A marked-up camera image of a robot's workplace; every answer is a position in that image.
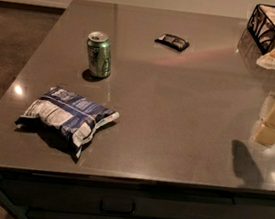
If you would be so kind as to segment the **green soda can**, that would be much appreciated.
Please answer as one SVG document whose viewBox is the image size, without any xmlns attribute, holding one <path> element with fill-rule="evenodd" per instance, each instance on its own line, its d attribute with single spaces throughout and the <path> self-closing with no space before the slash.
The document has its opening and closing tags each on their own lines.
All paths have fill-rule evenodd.
<svg viewBox="0 0 275 219">
<path fill-rule="evenodd" d="M 104 32 L 93 31 L 87 37 L 89 71 L 95 78 L 105 78 L 111 70 L 111 46 L 109 36 Z"/>
</svg>

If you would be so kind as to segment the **dark rxbar chocolate bar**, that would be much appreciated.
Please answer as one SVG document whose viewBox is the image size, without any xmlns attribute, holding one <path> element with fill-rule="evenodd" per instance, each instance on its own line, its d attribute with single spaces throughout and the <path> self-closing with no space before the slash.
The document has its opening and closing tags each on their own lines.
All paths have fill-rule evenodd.
<svg viewBox="0 0 275 219">
<path fill-rule="evenodd" d="M 179 36 L 174 36 L 173 34 L 163 34 L 159 38 L 155 39 L 155 42 L 159 44 L 164 44 L 165 46 L 171 47 L 172 49 L 182 52 L 189 47 L 189 42 L 182 39 Z"/>
</svg>

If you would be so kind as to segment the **blue white chip bag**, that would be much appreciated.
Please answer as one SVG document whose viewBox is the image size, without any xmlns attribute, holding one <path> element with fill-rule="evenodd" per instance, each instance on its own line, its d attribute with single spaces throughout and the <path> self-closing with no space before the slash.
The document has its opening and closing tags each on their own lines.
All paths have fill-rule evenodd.
<svg viewBox="0 0 275 219">
<path fill-rule="evenodd" d="M 84 144 L 91 142 L 95 131 L 115 121 L 120 114 L 83 96 L 58 86 L 35 100 L 16 120 L 17 128 L 42 122 L 63 135 L 79 158 Z"/>
</svg>

